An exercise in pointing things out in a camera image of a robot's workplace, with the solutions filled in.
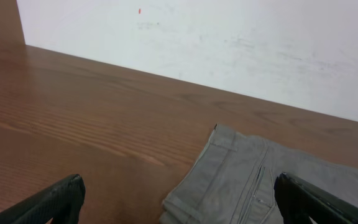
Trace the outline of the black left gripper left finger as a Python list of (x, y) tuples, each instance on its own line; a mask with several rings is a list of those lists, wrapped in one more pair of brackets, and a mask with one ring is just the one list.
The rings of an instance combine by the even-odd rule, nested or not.
[(85, 193), (82, 177), (69, 175), (0, 212), (0, 224), (77, 224)]

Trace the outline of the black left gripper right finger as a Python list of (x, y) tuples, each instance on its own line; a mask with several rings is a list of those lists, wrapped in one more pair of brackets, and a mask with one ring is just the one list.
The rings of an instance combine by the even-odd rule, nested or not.
[(285, 172), (274, 183), (274, 197), (284, 224), (358, 224), (358, 208)]

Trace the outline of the grey shorts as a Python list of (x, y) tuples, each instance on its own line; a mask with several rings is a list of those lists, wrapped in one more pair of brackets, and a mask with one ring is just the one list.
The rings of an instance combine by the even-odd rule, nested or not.
[(275, 179), (297, 177), (358, 207), (358, 169), (215, 125), (186, 177), (163, 201), (161, 223), (283, 223)]

